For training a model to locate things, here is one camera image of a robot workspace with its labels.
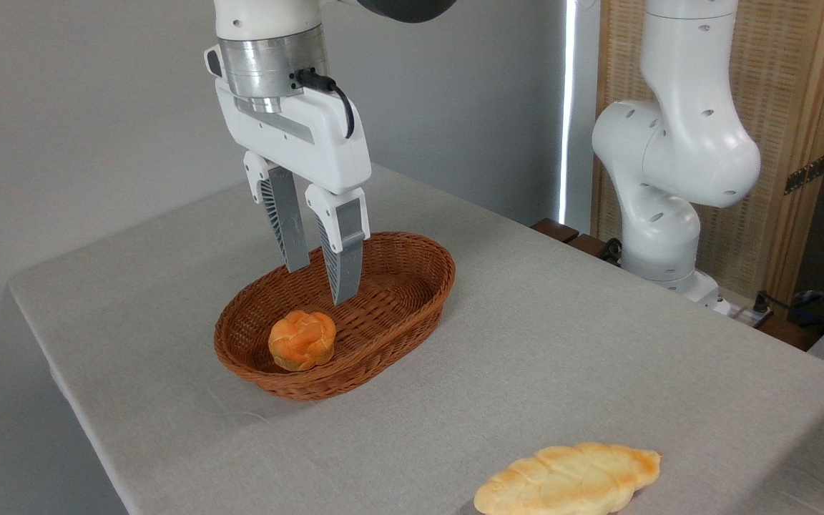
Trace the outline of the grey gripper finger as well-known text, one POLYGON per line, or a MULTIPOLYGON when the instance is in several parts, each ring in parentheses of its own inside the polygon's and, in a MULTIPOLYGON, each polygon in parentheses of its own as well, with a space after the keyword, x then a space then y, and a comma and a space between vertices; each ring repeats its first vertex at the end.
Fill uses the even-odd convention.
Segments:
POLYGON ((308 186, 308 207, 314 212, 329 278, 333 304, 356 296, 362 277, 363 242, 371 237, 366 196, 362 188, 334 195, 308 186))
POLYGON ((268 216, 289 273, 310 264, 293 173, 252 151, 243 157, 254 201, 268 216))

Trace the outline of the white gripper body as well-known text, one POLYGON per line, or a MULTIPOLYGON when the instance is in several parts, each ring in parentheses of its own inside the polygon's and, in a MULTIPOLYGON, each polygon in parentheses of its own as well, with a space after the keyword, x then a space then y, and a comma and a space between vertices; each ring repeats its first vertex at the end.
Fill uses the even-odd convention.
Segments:
POLYGON ((348 128, 343 100, 305 90, 280 102, 277 114, 242 111, 245 99, 232 94, 224 79, 215 91, 233 140, 314 185, 342 195, 363 185, 372 174, 361 117, 352 108, 354 130, 348 128))

